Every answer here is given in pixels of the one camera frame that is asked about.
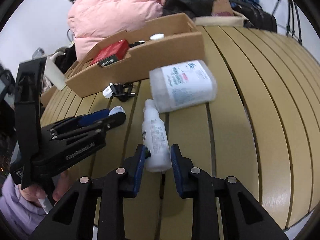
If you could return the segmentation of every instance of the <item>white bottle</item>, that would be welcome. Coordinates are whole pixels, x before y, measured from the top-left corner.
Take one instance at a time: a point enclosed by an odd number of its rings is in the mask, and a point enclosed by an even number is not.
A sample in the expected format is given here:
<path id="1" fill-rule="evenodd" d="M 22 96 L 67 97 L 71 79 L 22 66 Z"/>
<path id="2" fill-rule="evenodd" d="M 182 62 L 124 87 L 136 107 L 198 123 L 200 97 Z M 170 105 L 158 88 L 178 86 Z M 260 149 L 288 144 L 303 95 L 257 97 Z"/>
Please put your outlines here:
<path id="1" fill-rule="evenodd" d="M 147 171 L 162 172 L 172 167 L 170 149 L 164 122 L 159 117 L 152 99 L 145 102 L 144 122 L 142 123 L 143 144 L 151 152 L 151 157 L 146 159 Z"/>
<path id="2" fill-rule="evenodd" d="M 149 76 L 159 113 L 209 102 L 217 95 L 217 82 L 202 60 L 156 68 Z"/>

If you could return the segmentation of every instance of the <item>pink jacket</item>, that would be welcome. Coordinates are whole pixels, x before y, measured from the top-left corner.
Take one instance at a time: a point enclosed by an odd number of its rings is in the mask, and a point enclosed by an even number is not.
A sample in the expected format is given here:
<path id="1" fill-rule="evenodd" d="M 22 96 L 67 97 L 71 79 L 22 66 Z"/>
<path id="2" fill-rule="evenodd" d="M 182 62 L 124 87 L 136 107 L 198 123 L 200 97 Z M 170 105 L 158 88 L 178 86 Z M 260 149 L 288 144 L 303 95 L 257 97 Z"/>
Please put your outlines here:
<path id="1" fill-rule="evenodd" d="M 75 36 L 77 60 L 104 38 L 143 27 L 160 17 L 165 0 L 77 0 L 68 14 Z"/>

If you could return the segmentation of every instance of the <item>wooden table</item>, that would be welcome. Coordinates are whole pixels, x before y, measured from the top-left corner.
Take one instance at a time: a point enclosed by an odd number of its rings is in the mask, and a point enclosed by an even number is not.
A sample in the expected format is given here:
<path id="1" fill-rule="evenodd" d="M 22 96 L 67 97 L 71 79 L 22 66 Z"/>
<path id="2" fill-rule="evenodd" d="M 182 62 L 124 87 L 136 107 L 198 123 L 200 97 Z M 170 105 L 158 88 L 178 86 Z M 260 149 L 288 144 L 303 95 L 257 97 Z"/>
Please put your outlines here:
<path id="1" fill-rule="evenodd" d="M 309 213 L 320 200 L 320 67 L 295 40 L 232 27 L 198 27 L 206 64 L 218 83 L 215 101 L 167 114 L 169 144 L 213 176 L 237 177 L 281 228 Z M 107 146 L 71 168 L 74 178 L 98 178 L 121 166 L 142 143 L 149 80 L 135 83 L 125 103 L 102 93 L 80 98 L 56 91 L 41 125 L 122 106 L 124 125 L 107 133 Z M 179 198 L 172 170 L 145 171 L 135 199 L 124 199 L 131 240 L 191 238 L 192 199 Z"/>

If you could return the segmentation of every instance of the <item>black suitcase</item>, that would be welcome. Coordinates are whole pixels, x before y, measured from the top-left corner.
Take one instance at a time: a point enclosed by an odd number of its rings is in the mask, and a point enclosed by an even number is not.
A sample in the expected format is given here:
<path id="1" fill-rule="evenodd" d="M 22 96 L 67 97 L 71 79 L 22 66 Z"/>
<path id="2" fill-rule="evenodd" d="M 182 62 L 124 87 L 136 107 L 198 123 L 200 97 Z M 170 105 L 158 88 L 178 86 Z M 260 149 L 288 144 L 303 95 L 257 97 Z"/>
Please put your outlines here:
<path id="1" fill-rule="evenodd" d="M 239 0 L 229 0 L 231 4 L 236 4 L 232 7 L 233 10 L 242 13 L 246 16 L 250 23 L 246 23 L 245 27 L 277 32 L 276 18 L 262 10 L 259 4 L 252 4 Z"/>

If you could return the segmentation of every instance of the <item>silver screw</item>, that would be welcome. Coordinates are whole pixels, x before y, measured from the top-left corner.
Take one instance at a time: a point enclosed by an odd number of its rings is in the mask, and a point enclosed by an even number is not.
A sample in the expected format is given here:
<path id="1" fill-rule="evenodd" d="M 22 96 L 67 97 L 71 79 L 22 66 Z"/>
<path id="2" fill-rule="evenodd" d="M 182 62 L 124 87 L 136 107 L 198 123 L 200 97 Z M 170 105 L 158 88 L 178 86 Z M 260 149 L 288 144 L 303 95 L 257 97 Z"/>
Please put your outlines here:
<path id="1" fill-rule="evenodd" d="M 80 183 L 87 183 L 89 181 L 89 178 L 88 177 L 82 177 L 80 180 Z"/>
<path id="2" fill-rule="evenodd" d="M 235 177 L 228 177 L 228 182 L 235 184 L 237 182 L 237 179 Z"/>
<path id="3" fill-rule="evenodd" d="M 124 173 L 125 173 L 125 168 L 118 168 L 118 169 L 116 170 L 116 173 L 118 173 L 118 174 L 124 174 Z"/>
<path id="4" fill-rule="evenodd" d="M 192 173 L 194 173 L 194 174 L 198 174 L 198 173 L 200 173 L 200 169 L 199 168 L 197 168 L 197 167 L 193 167 L 192 169 L 191 169 L 191 172 Z"/>

